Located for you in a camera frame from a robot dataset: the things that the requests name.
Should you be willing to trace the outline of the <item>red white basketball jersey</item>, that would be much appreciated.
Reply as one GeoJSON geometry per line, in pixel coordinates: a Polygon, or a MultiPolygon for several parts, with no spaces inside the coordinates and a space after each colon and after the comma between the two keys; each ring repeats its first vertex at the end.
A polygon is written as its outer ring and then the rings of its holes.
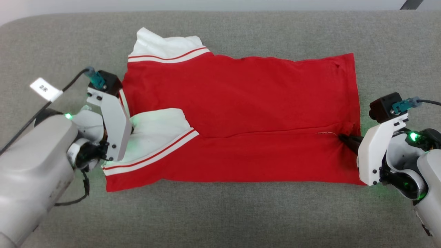
{"type": "Polygon", "coordinates": [[[338,137],[361,135],[353,53],[236,59],[143,27],[119,101],[134,130],[123,159],[102,165],[109,193],[162,179],[363,185],[338,137]]]}

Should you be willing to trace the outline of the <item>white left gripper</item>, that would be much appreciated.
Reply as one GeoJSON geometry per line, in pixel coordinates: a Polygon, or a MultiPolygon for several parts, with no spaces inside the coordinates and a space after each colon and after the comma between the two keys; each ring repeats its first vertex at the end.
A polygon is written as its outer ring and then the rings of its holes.
{"type": "Polygon", "coordinates": [[[111,162],[120,161],[126,152],[132,126],[125,108],[120,102],[119,91],[116,92],[116,95],[113,95],[94,88],[88,88],[87,92],[91,94],[87,98],[87,102],[99,107],[103,117],[104,128],[107,133],[104,142],[107,147],[104,159],[111,162]]]}

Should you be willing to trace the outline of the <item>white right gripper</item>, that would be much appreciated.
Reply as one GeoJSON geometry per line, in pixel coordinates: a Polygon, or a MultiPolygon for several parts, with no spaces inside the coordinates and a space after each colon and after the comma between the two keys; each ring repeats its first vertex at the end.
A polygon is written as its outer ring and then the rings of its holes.
{"type": "Polygon", "coordinates": [[[407,121],[408,118],[393,118],[371,127],[364,137],[339,134],[339,140],[354,154],[358,154],[361,182],[372,186],[380,181],[379,171],[392,137],[395,132],[406,127],[407,121]]]}

